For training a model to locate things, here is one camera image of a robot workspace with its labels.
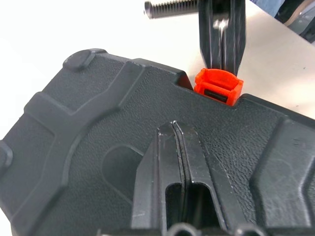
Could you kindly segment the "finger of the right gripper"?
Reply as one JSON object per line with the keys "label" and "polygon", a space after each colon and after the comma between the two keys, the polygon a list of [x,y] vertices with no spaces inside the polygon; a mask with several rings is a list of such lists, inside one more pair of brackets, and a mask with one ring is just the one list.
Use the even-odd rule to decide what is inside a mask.
{"label": "finger of the right gripper", "polygon": [[246,45],[246,0],[227,0],[222,36],[222,68],[237,74]]}
{"label": "finger of the right gripper", "polygon": [[221,33],[214,28],[214,23],[220,18],[217,0],[199,0],[199,44],[200,51],[209,69],[222,69]]}

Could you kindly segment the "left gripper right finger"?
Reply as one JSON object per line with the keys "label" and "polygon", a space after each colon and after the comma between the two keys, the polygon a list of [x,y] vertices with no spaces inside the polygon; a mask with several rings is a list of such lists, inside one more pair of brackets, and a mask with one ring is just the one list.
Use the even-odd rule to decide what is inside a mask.
{"label": "left gripper right finger", "polygon": [[185,176],[182,220],[196,228],[217,227],[234,231],[245,217],[220,162],[206,152],[195,129],[173,123]]}

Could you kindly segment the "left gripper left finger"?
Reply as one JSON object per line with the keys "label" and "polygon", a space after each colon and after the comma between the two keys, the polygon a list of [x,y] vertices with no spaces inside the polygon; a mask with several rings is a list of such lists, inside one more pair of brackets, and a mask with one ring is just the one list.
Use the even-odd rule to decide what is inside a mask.
{"label": "left gripper left finger", "polygon": [[176,134],[167,122],[157,128],[136,171],[131,227],[167,230],[166,190],[182,184]]}

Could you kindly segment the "black plastic tool case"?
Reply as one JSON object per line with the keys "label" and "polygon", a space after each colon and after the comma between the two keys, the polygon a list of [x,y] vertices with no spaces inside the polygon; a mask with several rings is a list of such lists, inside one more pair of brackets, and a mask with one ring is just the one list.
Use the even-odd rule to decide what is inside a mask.
{"label": "black plastic tool case", "polygon": [[[234,231],[182,220],[177,138],[167,230],[131,227],[137,168],[175,121],[226,171],[246,220]],[[0,208],[14,236],[315,236],[315,120],[247,94],[227,106],[184,71],[79,51],[0,140]]]}

